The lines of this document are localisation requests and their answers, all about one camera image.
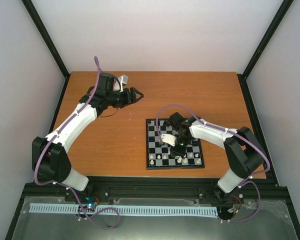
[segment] wooden tabletop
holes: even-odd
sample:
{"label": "wooden tabletop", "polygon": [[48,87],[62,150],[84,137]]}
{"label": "wooden tabletop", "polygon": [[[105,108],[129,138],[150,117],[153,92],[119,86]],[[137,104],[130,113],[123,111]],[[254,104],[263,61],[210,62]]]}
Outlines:
{"label": "wooden tabletop", "polygon": [[[72,144],[68,156],[72,167],[87,176],[220,178],[229,168],[225,151],[201,141],[205,168],[146,169],[146,120],[157,116],[168,104],[180,104],[208,122],[239,129],[252,129],[235,72],[108,72],[128,76],[126,87],[144,94],[138,103],[98,117]],[[75,109],[88,88],[95,85],[96,72],[72,72],[54,128]],[[103,116],[115,112],[108,108]],[[167,108],[160,118],[179,112]]]}

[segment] checkered board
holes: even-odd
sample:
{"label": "checkered board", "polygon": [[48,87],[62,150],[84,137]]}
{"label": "checkered board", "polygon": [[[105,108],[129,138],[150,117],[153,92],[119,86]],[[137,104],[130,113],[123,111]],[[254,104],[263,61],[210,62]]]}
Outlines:
{"label": "checkered board", "polygon": [[[178,135],[172,126],[166,126],[165,120],[159,119],[159,130],[161,134]],[[188,168],[204,168],[204,157],[202,154],[201,143],[199,139],[194,139],[191,144],[186,146],[187,161],[177,162],[177,157],[169,155],[170,145],[160,145],[159,136],[156,128],[155,119],[146,119],[146,169],[188,169]]]}

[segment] purple cable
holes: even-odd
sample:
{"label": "purple cable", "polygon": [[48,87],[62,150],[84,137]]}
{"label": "purple cable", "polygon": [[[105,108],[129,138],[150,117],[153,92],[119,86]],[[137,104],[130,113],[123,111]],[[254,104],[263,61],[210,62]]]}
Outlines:
{"label": "purple cable", "polygon": [[247,184],[253,184],[254,187],[255,187],[256,193],[258,194],[258,207],[256,208],[255,212],[251,216],[248,216],[247,218],[241,219],[241,220],[235,220],[235,221],[230,220],[229,223],[242,223],[242,222],[248,221],[248,220],[252,219],[253,217],[255,217],[257,215],[257,213],[259,212],[259,210],[260,210],[261,197],[260,197],[259,189],[258,189],[257,185],[253,181],[246,181],[241,186],[243,187],[243,186],[245,186]]}
{"label": "purple cable", "polygon": [[[209,123],[209,122],[207,122],[206,124],[203,122],[203,121],[201,121],[190,109],[188,109],[187,107],[185,107],[185,106],[182,106],[182,105],[180,105],[180,104],[169,104],[169,105],[167,105],[167,106],[164,106],[163,108],[161,108],[161,110],[158,112],[158,114],[156,115],[156,120],[155,120],[155,123],[156,123],[156,131],[157,131],[157,133],[158,133],[158,136],[159,136],[159,139],[160,139],[160,141],[162,141],[162,139],[161,139],[161,134],[160,134],[160,131],[159,131],[159,116],[160,116],[160,114],[161,114],[161,112],[163,111],[163,110],[165,110],[165,109],[167,109],[167,108],[169,108],[169,107],[179,107],[179,108],[182,108],[182,109],[184,109],[184,110],[186,110],[186,111],[188,111],[199,123],[201,123],[201,124],[203,124],[203,125],[206,125],[206,126],[208,126],[208,127],[210,127],[210,128],[213,128],[213,129],[216,129],[216,130],[219,130],[219,131],[223,131],[223,132],[226,132],[226,129],[225,129],[225,127],[221,127],[221,126],[217,126],[217,125],[214,125],[214,124],[212,124],[212,123]],[[250,145],[257,153],[259,153],[260,155],[261,155],[261,157],[264,159],[264,161],[266,162],[266,169],[264,169],[264,170],[261,170],[261,171],[256,171],[256,172],[253,172],[253,173],[251,173],[250,174],[250,176],[253,176],[253,175],[256,175],[256,174],[262,174],[262,173],[265,173],[265,172],[267,172],[267,171],[269,171],[270,170],[270,162],[269,162],[269,160],[268,160],[268,158],[267,158],[267,156],[266,155],[264,155],[264,153],[259,149],[259,148],[257,148],[252,142],[250,142],[250,141],[248,141],[247,139],[245,139],[244,137],[242,137],[242,136],[240,136],[239,134],[237,134],[237,133],[235,133],[235,132],[232,132],[232,131],[227,131],[229,134],[232,134],[233,136],[235,136],[235,137],[237,137],[237,138],[239,138],[240,140],[242,140],[242,141],[244,141],[246,144],[248,144],[248,145]],[[246,179],[244,179],[239,185],[243,185],[243,183],[245,183],[248,179],[249,179],[249,177],[248,178],[246,178]]]}
{"label": "purple cable", "polygon": [[[93,92],[91,93],[89,99],[86,101],[86,103],[77,111],[77,113],[79,114],[88,104],[89,102],[91,101],[92,99],[92,96],[95,94],[96,92],[96,89],[97,89],[97,86],[98,86],[98,82],[99,82],[99,76],[100,76],[100,72],[102,72],[101,68],[100,68],[100,65],[99,65],[99,60],[96,56],[94,56],[94,62],[97,66],[97,74],[96,74],[96,81],[95,81],[95,86],[93,88]],[[60,129],[57,131],[58,134],[60,134],[62,132],[62,130],[77,116],[77,114],[73,114],[61,127]],[[50,141],[45,145],[44,149],[42,150],[40,156],[39,156],[39,159],[35,165],[35,169],[34,169],[34,182],[39,185],[39,186],[43,186],[43,185],[47,185],[47,184],[51,184],[51,183],[54,183],[55,181],[53,180],[49,180],[49,181],[45,181],[45,182],[39,182],[38,181],[38,171],[39,171],[39,166],[42,162],[42,159],[44,157],[44,155],[46,154],[48,148],[50,147],[51,143],[57,138],[57,135],[54,135]],[[69,190],[73,193],[74,197],[76,198],[79,206],[81,207],[82,209],[82,212],[83,214],[86,216],[86,218],[93,224],[95,225],[96,227],[100,228],[100,229],[104,229],[104,230],[107,230],[107,229],[113,229],[115,228],[119,222],[120,222],[120,214],[119,212],[113,208],[113,207],[106,207],[98,212],[96,212],[95,214],[93,214],[92,216],[88,216],[84,207],[82,206],[81,204],[81,201],[76,193],[76,191],[72,188],[72,187],[69,187],[63,183],[60,183],[60,182],[57,182],[60,186],[63,186],[63,187],[66,187],[66,188],[69,188]],[[118,215],[118,221],[116,222],[115,225],[113,226],[110,226],[110,227],[104,227],[104,226],[100,226],[98,224],[96,224],[94,221],[91,220],[91,218],[95,217],[96,215],[98,215],[99,213],[103,212],[103,211],[106,211],[106,210],[112,210],[114,211],[117,215]]]}

